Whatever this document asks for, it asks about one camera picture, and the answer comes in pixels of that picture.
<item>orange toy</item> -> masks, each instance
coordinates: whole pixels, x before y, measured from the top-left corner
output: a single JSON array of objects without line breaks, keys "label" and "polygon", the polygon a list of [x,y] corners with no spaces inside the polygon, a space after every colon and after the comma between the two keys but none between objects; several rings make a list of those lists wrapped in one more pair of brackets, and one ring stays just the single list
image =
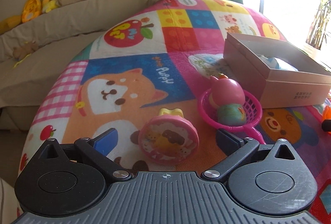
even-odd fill
[{"label": "orange toy", "polygon": [[323,114],[322,114],[322,122],[326,119],[331,119],[331,107],[326,106],[324,108]]},{"label": "orange toy", "polygon": [[28,0],[22,12],[22,22],[30,21],[41,14],[41,2],[40,0]]}]

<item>yellow square print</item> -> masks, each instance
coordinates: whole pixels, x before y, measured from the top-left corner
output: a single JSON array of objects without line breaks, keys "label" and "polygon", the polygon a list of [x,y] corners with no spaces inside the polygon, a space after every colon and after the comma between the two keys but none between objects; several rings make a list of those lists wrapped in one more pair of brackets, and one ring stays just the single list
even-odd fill
[{"label": "yellow square print", "polygon": [[229,0],[203,0],[211,11],[249,14],[249,12],[236,2]]},{"label": "yellow square print", "polygon": [[158,10],[157,12],[162,27],[192,27],[185,10],[167,9]]}]

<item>round pink container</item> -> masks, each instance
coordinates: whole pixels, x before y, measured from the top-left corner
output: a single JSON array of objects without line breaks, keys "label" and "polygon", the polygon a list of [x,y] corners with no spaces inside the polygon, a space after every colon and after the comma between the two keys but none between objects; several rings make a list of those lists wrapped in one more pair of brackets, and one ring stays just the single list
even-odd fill
[{"label": "round pink container", "polygon": [[206,123],[216,129],[222,128],[231,133],[245,132],[247,136],[256,139],[260,144],[265,145],[261,133],[254,128],[262,118],[262,107],[260,102],[251,93],[244,90],[246,101],[243,108],[246,113],[247,123],[244,126],[236,127],[226,126],[217,122],[217,111],[209,103],[210,93],[211,89],[204,92],[198,99],[198,111]]},{"label": "round pink container", "polygon": [[153,117],[140,130],[138,144],[152,161],[174,166],[193,156],[199,147],[197,130],[181,116]]}]

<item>pink doll toy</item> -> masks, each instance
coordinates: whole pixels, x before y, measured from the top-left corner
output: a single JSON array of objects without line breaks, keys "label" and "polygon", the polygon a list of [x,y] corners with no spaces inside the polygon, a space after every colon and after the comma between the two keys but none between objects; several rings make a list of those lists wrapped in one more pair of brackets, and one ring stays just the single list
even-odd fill
[{"label": "pink doll toy", "polygon": [[217,121],[227,126],[246,124],[246,113],[243,109],[245,94],[238,82],[220,74],[219,78],[210,77],[211,94],[209,102],[217,109]]}]

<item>green plant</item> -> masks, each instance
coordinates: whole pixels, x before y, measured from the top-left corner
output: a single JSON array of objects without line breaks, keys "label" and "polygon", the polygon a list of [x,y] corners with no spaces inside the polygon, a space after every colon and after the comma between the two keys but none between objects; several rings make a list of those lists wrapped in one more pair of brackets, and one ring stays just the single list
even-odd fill
[{"label": "green plant", "polygon": [[321,0],[312,25],[309,29],[306,42],[314,48],[321,49],[323,40],[329,34],[326,32],[326,27],[330,19],[331,0]]}]

